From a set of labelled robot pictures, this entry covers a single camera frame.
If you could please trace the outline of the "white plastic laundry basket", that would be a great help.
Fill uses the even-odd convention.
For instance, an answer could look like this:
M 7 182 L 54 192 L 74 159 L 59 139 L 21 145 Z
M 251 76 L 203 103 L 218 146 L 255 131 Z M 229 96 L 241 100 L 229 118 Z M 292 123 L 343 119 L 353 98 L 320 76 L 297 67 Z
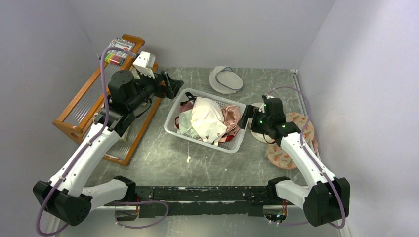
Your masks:
M 223 97 L 220 97 L 220 96 L 216 96 L 216 95 L 213 95 L 213 94 L 210 94 L 210 93 L 202 92 L 202 91 L 199 91 L 199 90 L 196 90 L 196 89 L 186 88 L 186 89 L 181 90 L 178 93 L 178 96 L 174 99 L 174 104 L 173 104 L 172 108 L 170 109 L 170 111 L 167 115 L 166 121 L 164 123 L 164 130 L 167 133 L 169 133 L 171 135 L 174 135 L 175 137 L 178 137 L 178 138 L 181 138 L 181 139 L 193 142 L 193 143 L 197 143 L 199 145 L 203 145 L 203 146 L 208 147 L 208 148 L 212 148 L 212 149 L 222 151 L 222 152 L 225 152 L 225 153 L 230 153 L 230 154 L 236 153 L 239 150 L 239 148 L 240 148 L 240 146 L 243 142 L 247 125 L 245 125 L 244 128 L 241 128 L 241 130 L 238 132 L 238 134 L 231 141 L 221 143 L 218 146 L 208 144 L 208 143 L 205 143 L 205 142 L 200 141 L 198 139 L 193 139 L 193 138 L 190 138 L 188 136 L 184 136 L 184 135 L 181 135 L 181 134 L 177 133 L 177 128 L 175 126 L 175 118 L 180 114 L 179 108 L 180 108 L 181 102 L 187 102 L 188 101 L 188 99 L 189 99 L 188 96 L 187 96 L 188 93 L 190 93 L 191 95 L 193 95 L 195 97 L 203 97 L 203 98 L 211 99 L 211 100 L 215 101 L 221 107 L 223 107 L 225 105 L 237 105 L 237 106 L 239 106 L 239 111 L 240 111 L 241 114 L 244 113 L 245 108 L 246 108 L 246 105 L 243 104 L 243 103 L 239 103 L 239 102 L 236 102 L 236 101 L 233 101 L 233 100 L 230 100 L 230 99 L 226 99 L 226 98 L 223 98 Z

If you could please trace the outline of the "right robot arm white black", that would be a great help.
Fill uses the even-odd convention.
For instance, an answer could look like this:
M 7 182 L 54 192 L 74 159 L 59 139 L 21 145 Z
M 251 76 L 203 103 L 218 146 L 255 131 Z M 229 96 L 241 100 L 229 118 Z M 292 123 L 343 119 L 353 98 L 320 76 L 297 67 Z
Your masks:
M 324 224 L 342 229 L 349 215 L 350 184 L 338 178 L 315 156 L 303 137 L 303 130 L 293 121 L 287 121 L 279 98 L 263 97 L 263 111 L 246 105 L 238 125 L 243 128 L 252 119 L 251 130 L 268 135 L 272 143 L 282 148 L 297 165 L 307 187 L 287 177 L 268 182 L 267 199 L 271 204 L 286 200 L 301 208 L 307 223 L 314 227 Z

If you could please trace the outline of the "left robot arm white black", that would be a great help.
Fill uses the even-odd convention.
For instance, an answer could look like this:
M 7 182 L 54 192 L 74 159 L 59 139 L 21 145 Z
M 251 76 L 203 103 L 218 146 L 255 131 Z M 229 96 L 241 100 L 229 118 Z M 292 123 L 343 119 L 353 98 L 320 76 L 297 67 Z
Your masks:
M 97 207 L 120 201 L 131 205 L 137 199 L 135 183 L 123 176 L 94 187 L 86 182 L 108 150 L 136 120 L 135 110 L 152 97 L 174 99 L 183 81 L 166 72 L 135 78 L 127 70 L 112 74 L 105 82 L 104 107 L 68 162 L 48 181 L 38 181 L 33 193 L 47 212 L 70 226 L 80 224 Z

